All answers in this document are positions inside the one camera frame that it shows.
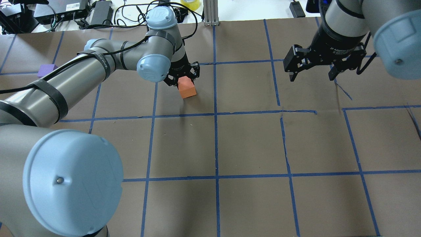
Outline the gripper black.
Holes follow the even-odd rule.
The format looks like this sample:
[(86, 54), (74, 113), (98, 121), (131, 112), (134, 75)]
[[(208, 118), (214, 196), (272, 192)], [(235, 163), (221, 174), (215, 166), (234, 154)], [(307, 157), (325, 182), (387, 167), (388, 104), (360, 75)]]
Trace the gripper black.
[(183, 76), (191, 78), (191, 81), (195, 81), (200, 77), (200, 63), (198, 61), (190, 63), (186, 53), (184, 53), (181, 59), (171, 62), (164, 82), (169, 87), (179, 87), (179, 78)]
[(291, 46), (283, 60), (284, 71), (293, 82), (303, 70), (313, 66), (333, 65), (328, 77), (330, 81), (334, 81), (339, 73), (361, 66), (367, 54), (362, 43), (363, 38), (364, 36), (335, 39), (324, 31), (317, 31), (310, 46)]

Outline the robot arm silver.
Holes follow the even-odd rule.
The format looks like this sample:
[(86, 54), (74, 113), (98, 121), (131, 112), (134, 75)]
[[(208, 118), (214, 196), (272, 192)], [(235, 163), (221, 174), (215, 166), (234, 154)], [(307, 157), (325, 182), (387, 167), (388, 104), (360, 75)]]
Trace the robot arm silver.
[(91, 39), (72, 60), (29, 85), (1, 93), (1, 223), (14, 237), (108, 237), (122, 195), (123, 167), (103, 137), (52, 130), (119, 69), (177, 86), (199, 77), (171, 3), (144, 16), (138, 42)]
[(283, 60), (290, 81), (314, 66), (332, 66), (329, 79), (346, 70), (361, 74), (379, 56), (389, 75), (420, 79), (419, 0), (309, 0), (321, 23), (307, 48), (292, 45)]

